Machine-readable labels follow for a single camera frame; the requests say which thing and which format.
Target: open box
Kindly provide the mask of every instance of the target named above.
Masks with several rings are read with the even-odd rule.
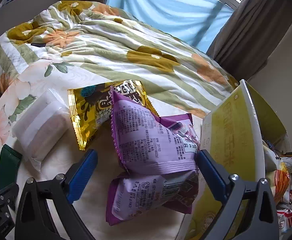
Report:
[[[230,174],[258,181],[265,177],[262,137],[276,149],[290,151],[286,129],[276,113],[253,87],[241,80],[231,95],[204,118],[200,148],[206,149]],[[226,239],[235,235],[245,205],[242,201]],[[185,215],[176,239],[199,239],[220,208],[221,203],[214,200],[209,187],[204,184],[193,203],[192,214]]]

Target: white plastic wrapped package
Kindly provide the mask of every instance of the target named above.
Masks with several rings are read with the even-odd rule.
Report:
[[[40,172],[41,163],[67,130],[69,108],[52,89],[41,95],[13,127],[23,156]]]

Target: light blue cloth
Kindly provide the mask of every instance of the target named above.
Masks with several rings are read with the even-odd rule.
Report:
[[[206,52],[233,9],[218,0],[108,0],[156,29]]]

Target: blue rubber pad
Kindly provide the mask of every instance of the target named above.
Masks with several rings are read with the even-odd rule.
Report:
[[[204,176],[205,181],[214,196],[214,199],[222,203],[226,203],[226,184],[212,163],[209,161],[207,156],[202,151],[199,151],[197,154],[195,154],[195,162],[201,174]]]
[[[80,196],[97,166],[97,152],[94,150],[88,151],[90,151],[90,153],[86,156],[86,159],[83,161],[82,165],[69,183],[67,199],[70,204],[80,199]]]

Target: bed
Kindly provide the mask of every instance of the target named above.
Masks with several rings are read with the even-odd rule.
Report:
[[[62,0],[0,36],[0,151],[6,143],[22,153],[11,129],[48,88],[67,102],[67,89],[127,79],[143,83],[159,115],[192,113],[199,137],[203,117],[238,85],[204,53],[121,9]],[[105,125],[90,146],[99,163],[74,203],[83,222],[96,239],[175,239],[184,214],[164,207],[113,227],[105,222],[108,185],[121,172],[110,140]],[[23,159],[17,183],[22,188],[28,177],[52,179],[83,153],[70,122],[41,173]],[[49,206],[60,235],[68,239],[54,205]],[[13,232],[7,239],[14,239]]]

